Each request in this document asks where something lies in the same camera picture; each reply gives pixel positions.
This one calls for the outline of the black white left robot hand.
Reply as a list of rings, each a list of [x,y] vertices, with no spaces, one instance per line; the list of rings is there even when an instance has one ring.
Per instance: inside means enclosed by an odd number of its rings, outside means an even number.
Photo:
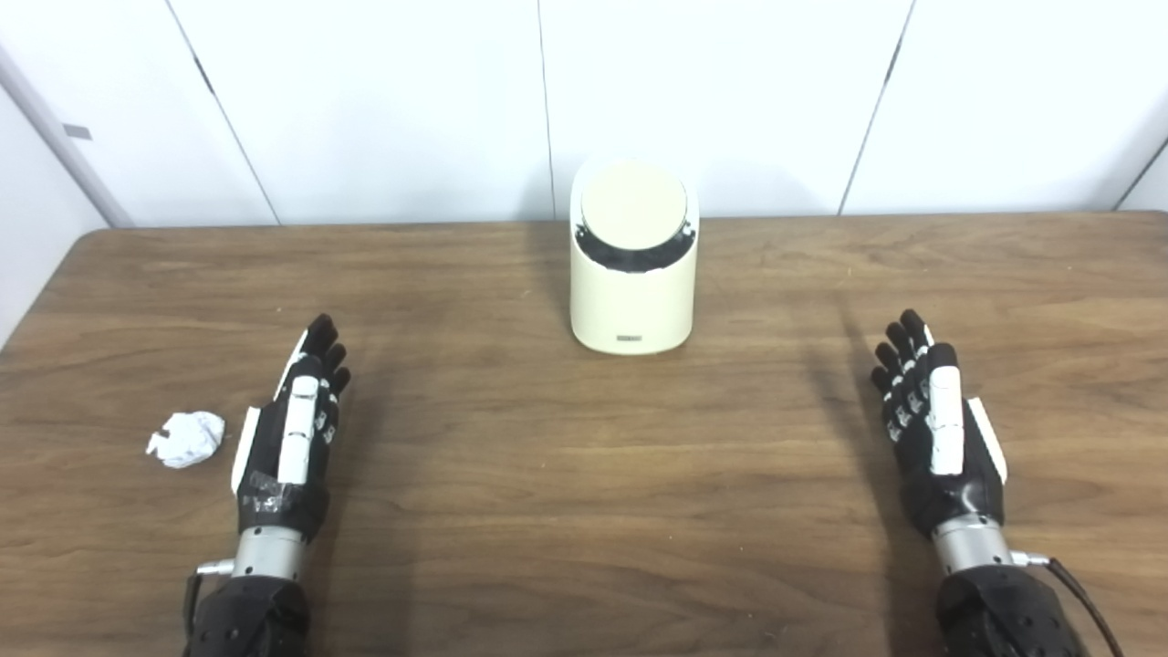
[[[246,412],[231,473],[241,533],[281,527],[312,542],[324,527],[339,401],[352,380],[346,355],[333,317],[318,314],[288,354],[272,400]]]

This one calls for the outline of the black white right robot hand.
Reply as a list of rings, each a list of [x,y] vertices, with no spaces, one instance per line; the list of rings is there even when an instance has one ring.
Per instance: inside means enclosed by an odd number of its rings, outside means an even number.
[[[964,390],[955,348],[906,307],[872,351],[881,424],[901,473],[901,505],[929,537],[959,516],[1004,523],[1004,452],[979,401]]]

